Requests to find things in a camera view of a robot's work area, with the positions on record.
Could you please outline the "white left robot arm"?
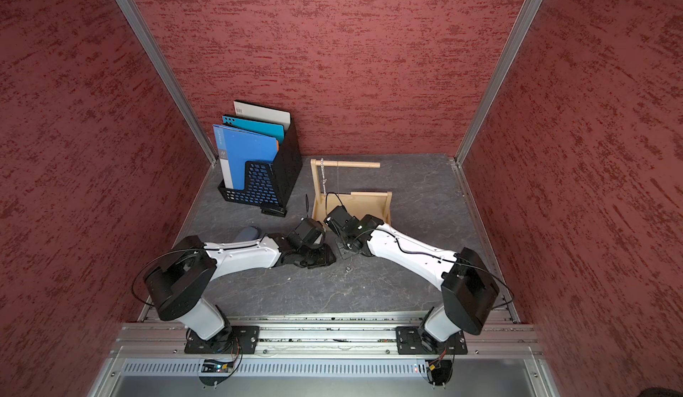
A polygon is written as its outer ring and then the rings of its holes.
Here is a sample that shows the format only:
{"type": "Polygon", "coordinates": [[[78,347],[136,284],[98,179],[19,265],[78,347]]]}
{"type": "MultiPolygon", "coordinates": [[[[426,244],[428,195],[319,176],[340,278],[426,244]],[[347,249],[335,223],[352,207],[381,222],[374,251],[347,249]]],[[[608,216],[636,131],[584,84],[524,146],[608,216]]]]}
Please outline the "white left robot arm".
{"type": "Polygon", "coordinates": [[[265,233],[245,242],[211,243],[190,236],[142,270],[142,281],[160,320],[178,321],[197,340],[222,353],[234,339],[225,314],[206,299],[210,282],[252,269],[283,265],[315,269],[336,262],[320,222],[302,219],[284,235],[265,233]]]}

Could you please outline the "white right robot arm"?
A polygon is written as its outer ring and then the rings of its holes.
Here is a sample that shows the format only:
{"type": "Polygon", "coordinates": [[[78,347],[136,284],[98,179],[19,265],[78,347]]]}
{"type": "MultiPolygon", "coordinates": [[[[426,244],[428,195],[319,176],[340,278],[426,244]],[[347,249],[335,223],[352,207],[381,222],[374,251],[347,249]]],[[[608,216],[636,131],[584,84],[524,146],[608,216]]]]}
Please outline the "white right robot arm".
{"type": "Polygon", "coordinates": [[[334,208],[324,223],[347,249],[389,260],[440,290],[442,304],[423,321],[425,341],[445,342],[461,331],[481,334],[500,287],[476,251],[439,249],[400,233],[378,217],[358,219],[341,206],[334,208]]]}

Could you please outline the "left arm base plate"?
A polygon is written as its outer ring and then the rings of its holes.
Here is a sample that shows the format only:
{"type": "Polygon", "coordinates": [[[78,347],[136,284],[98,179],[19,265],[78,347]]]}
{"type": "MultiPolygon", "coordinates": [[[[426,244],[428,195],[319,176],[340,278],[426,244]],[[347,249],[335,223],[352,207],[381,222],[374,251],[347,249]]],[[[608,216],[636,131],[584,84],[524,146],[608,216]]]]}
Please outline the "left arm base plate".
{"type": "Polygon", "coordinates": [[[185,354],[254,354],[259,341],[258,326],[228,326],[213,338],[204,340],[189,329],[186,336],[185,354]]]}

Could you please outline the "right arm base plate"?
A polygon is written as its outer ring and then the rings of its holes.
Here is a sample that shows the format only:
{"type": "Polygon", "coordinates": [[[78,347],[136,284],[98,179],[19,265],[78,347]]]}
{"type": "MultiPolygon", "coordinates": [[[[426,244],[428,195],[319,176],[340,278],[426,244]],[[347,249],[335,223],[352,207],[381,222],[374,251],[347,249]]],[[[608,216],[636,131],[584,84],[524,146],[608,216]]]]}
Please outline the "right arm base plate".
{"type": "Polygon", "coordinates": [[[421,334],[418,327],[397,327],[398,353],[402,355],[464,355],[468,353],[464,333],[459,331],[445,342],[439,342],[427,333],[421,334]]]}

